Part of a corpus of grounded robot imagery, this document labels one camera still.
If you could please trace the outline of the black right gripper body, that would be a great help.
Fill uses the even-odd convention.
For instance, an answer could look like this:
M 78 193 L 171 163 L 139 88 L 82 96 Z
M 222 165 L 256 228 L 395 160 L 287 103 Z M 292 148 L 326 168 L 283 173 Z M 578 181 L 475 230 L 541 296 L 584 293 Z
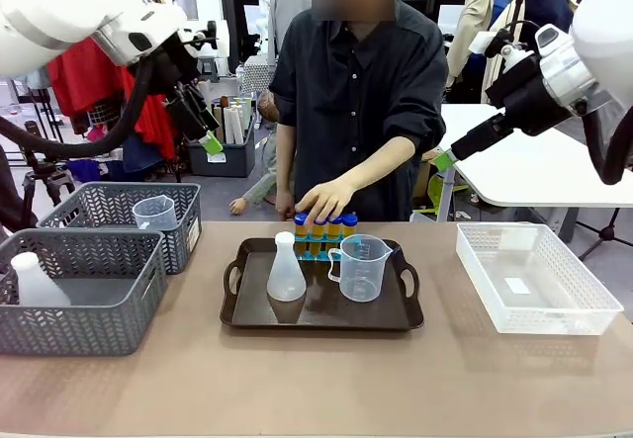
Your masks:
M 537 136 L 569 118 L 569 110 L 561 107 L 545 87 L 539 62 L 538 55 L 528 55 L 486 90 L 490 103 L 504 109 L 504 115 L 495 116 L 493 121 L 499 135 L 507 136 L 519 129 Z

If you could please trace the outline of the person's right hand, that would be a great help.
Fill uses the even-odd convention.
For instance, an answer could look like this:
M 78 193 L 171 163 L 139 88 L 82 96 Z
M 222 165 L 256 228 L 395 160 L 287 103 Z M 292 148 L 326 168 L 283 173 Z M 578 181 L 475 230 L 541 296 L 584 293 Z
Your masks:
M 280 220 L 292 219 L 295 215 L 295 198 L 287 190 L 278 189 L 275 199 L 275 209 Z

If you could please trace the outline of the person's left hand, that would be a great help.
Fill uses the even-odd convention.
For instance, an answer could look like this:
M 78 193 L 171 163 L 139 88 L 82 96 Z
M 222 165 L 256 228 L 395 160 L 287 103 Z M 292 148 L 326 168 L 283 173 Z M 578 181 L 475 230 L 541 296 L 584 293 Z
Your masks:
M 298 214 L 306 214 L 308 223 L 337 218 L 349 204 L 356 187 L 343 179 L 321 183 L 310 189 L 296 204 Z

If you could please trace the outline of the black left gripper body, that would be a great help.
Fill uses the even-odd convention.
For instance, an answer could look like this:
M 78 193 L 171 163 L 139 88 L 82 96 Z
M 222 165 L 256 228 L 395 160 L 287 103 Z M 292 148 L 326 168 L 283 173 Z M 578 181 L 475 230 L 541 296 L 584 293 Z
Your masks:
M 191 106 L 203 107 L 203 96 L 198 89 L 200 78 L 198 51 L 180 37 L 169 37 L 156 51 L 156 91 L 167 103 L 183 97 Z

